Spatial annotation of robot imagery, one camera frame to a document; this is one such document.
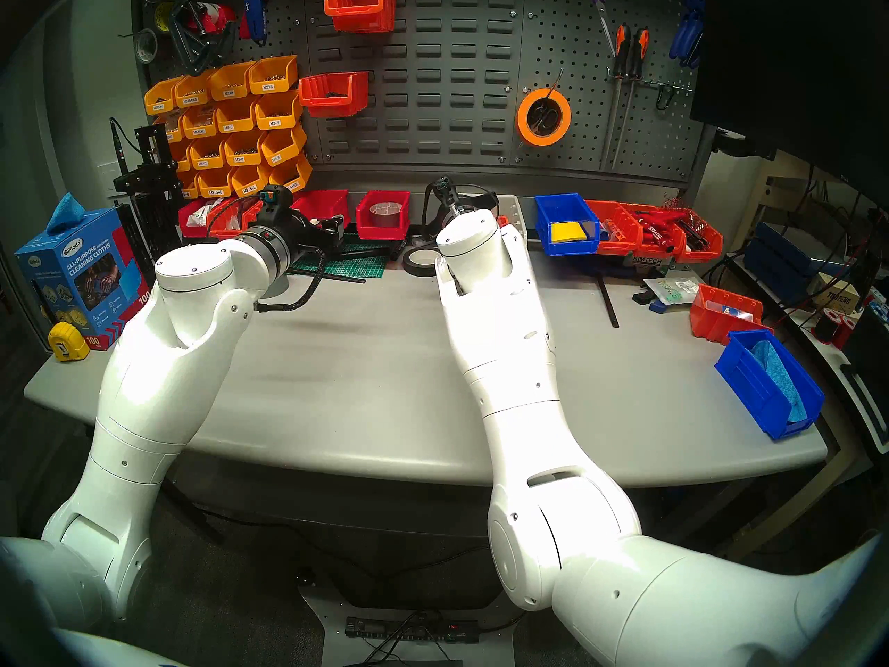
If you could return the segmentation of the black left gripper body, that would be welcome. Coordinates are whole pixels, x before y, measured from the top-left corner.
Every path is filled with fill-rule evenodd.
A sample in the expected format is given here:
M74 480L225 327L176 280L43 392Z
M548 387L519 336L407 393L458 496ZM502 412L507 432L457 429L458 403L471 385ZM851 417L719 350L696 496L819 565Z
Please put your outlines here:
M295 248L327 254L327 230L312 223L300 211L291 211Z

